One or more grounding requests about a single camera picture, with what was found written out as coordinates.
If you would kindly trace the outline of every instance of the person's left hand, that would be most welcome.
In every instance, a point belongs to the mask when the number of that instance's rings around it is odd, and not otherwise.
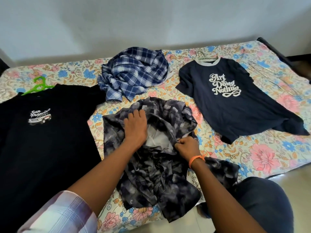
[[[144,110],[134,110],[124,119],[124,132],[126,142],[130,147],[138,150],[147,139],[147,118]]]

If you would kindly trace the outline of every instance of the bedsheet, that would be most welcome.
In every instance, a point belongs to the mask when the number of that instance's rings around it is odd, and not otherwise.
[[[311,131],[311,85],[299,77],[286,64],[258,41],[222,46],[208,46],[186,50],[163,50],[175,74],[159,86],[150,87],[144,94],[137,95],[132,102],[123,97],[122,102],[109,101],[98,105],[87,121],[94,136],[99,155],[103,159],[103,119],[106,114],[116,113],[130,107],[139,99],[159,97],[165,100],[181,100],[190,106],[198,126],[201,153],[205,156],[228,160],[240,166],[239,180],[250,176],[268,177],[287,172],[311,162],[311,137],[267,130],[252,136],[241,136],[232,145],[220,140],[219,134],[208,125],[196,107],[193,98],[179,92],[178,70],[194,58],[209,56],[231,58],[239,62],[254,79],[254,83],[270,97],[296,113]],[[33,78],[43,76],[47,84],[72,84],[93,86],[101,73],[101,64],[109,59],[85,60],[58,64],[23,66],[6,70],[0,78],[0,102],[33,88]],[[187,174],[187,180],[200,188],[195,174]],[[148,208],[123,207],[121,197],[115,190],[98,217],[99,232],[124,232],[163,216],[158,206]]]

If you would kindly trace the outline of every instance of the orange thread bracelet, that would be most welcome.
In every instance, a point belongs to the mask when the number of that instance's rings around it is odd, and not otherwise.
[[[204,159],[203,156],[201,156],[201,155],[193,156],[193,157],[190,159],[190,161],[189,161],[189,168],[190,168],[190,169],[191,169],[191,164],[192,164],[192,162],[193,162],[196,158],[200,158],[200,159],[202,159],[202,160],[205,162],[205,159]]]

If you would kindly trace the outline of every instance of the hand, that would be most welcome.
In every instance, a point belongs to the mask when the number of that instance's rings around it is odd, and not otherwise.
[[[178,143],[175,144],[175,148],[187,162],[189,162],[193,156],[201,155],[199,143],[190,136],[181,138]]]
[[[138,150],[147,139],[147,118],[144,110],[134,110],[124,119],[124,132],[126,142],[134,151]]]

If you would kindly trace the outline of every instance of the person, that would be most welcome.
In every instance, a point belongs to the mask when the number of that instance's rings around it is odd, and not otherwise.
[[[97,216],[109,200],[130,158],[147,139],[144,110],[124,120],[125,139],[111,155],[49,200],[18,232],[96,232]],[[175,144],[189,162],[200,155],[192,137]],[[228,192],[200,158],[191,163],[208,213],[218,233],[293,232],[293,212],[282,188],[267,179],[249,177]]]

